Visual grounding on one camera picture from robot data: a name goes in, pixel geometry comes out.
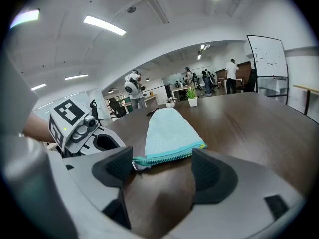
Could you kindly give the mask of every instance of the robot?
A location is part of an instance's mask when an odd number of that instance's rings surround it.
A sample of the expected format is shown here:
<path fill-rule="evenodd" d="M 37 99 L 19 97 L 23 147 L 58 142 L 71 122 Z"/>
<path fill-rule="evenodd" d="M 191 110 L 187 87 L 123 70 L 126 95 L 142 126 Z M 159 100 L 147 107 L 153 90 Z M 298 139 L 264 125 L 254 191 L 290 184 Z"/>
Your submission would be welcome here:
<path fill-rule="evenodd" d="M 9 71 L 2 75 L 2 87 L 19 92 L 16 98 L 27 104 L 20 112 L 29 114 L 34 93 L 10 61 L 2 65 Z M 14 121 L 15 108 L 6 103 L 7 117 L 1 116 L 0 172 L 22 213 L 52 238 L 140 238 L 129 230 L 122 192 L 133 167 L 133 148 L 99 127 L 88 109 L 67 99 L 51 109 L 49 124 L 68 153 L 62 159 L 39 142 L 18 136 L 26 117 Z M 6 121 L 14 122 L 5 126 Z M 196 193 L 190 213 L 163 239 L 274 238 L 305 202 L 273 171 L 235 157 L 194 149 L 192 172 Z"/>

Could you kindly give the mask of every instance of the fluorescent light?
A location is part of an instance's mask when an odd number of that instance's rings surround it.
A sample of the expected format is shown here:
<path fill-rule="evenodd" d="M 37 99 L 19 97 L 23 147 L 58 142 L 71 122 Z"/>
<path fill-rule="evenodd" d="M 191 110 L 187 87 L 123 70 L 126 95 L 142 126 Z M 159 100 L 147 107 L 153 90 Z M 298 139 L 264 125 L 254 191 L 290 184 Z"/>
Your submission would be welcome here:
<path fill-rule="evenodd" d="M 22 14 L 19 14 L 16 16 L 10 26 L 10 28 L 13 28 L 16 25 L 19 25 L 21 23 L 25 23 L 32 20 L 37 20 L 39 18 L 39 10 L 31 10 Z"/>
<path fill-rule="evenodd" d="M 53 102 L 50 102 L 50 103 L 48 103 L 48 104 L 46 104 L 46 105 L 43 105 L 43 106 L 39 107 L 38 109 L 40 109 L 40 108 L 42 108 L 42 107 L 45 107 L 45 106 L 47 106 L 47 105 L 49 105 L 49 104 L 51 104 L 51 103 L 53 103 Z"/>
<path fill-rule="evenodd" d="M 106 30 L 109 30 L 113 33 L 119 34 L 119 35 L 123 35 L 126 33 L 126 31 L 118 28 L 117 26 L 113 26 L 105 21 L 102 21 L 100 19 L 91 17 L 91 16 L 86 16 L 85 20 L 83 21 L 84 23 L 90 24 L 90 25 L 94 25 L 94 26 L 98 26 L 101 28 L 104 28 Z"/>
<path fill-rule="evenodd" d="M 65 80 L 72 80 L 72 79 L 76 79 L 76 78 L 82 78 L 82 77 L 87 77 L 88 74 L 82 74 L 82 75 L 76 75 L 76 76 L 70 76 L 70 77 L 65 77 Z"/>
<path fill-rule="evenodd" d="M 44 86 L 46 86 L 45 83 L 43 83 L 43 84 L 41 84 L 41 85 L 39 85 L 39 86 L 35 86 L 35 87 L 31 88 L 31 90 L 36 90 L 36 89 L 42 88 L 42 87 L 44 87 Z"/>
<path fill-rule="evenodd" d="M 68 97 L 71 97 L 71 96 L 74 96 L 74 95 L 77 95 L 78 93 L 75 93 L 75 94 L 71 94 L 71 95 L 69 95 L 69 96 L 67 96 L 67 97 L 65 97 L 65 98 L 68 98 Z"/>

